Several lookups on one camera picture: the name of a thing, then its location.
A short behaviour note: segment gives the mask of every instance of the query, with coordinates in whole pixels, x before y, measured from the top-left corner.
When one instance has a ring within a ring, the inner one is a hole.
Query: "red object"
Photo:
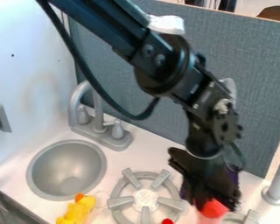
[[[228,209],[223,206],[218,200],[212,199],[208,201],[202,211],[199,211],[203,216],[207,218],[219,218],[223,214],[228,212]]]
[[[165,219],[162,221],[162,224],[174,224],[174,223],[170,219]]]

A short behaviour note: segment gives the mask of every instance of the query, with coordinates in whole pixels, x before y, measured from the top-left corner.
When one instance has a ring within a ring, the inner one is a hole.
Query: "silver sink basin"
[[[54,143],[39,152],[27,169],[29,187],[47,200],[72,200],[88,193],[102,180],[107,169],[103,152],[81,140]]]

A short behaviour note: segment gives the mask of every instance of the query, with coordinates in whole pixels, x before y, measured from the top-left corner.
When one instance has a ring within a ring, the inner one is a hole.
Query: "metal pole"
[[[264,189],[263,198],[273,205],[280,205],[280,165],[269,189]]]
[[[94,130],[98,132],[104,132],[106,127],[103,126],[103,113],[102,113],[102,98],[93,90],[94,97]]]

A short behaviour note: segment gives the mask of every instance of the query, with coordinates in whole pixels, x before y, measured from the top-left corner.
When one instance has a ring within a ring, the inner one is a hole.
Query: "gray bolt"
[[[153,54],[153,46],[152,45],[145,45],[143,48],[142,48],[142,54],[143,56],[145,57],[151,57],[152,54]]]
[[[158,54],[155,58],[155,65],[161,67],[165,63],[166,57],[163,54]]]

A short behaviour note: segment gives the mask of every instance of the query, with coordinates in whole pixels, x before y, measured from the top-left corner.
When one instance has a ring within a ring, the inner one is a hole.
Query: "gray wall panel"
[[[248,159],[246,170],[264,177],[280,140],[280,23],[151,0],[136,2],[149,13],[184,18],[185,38],[206,55],[207,68],[218,77],[235,79],[245,128],[239,145]],[[150,97],[137,86],[132,68],[80,25],[71,22],[71,30],[108,92],[129,111],[143,110]],[[79,71],[78,77],[84,79]],[[109,106],[104,108],[127,121]],[[186,117],[168,99],[161,101],[152,118],[128,122],[181,144],[186,138]]]

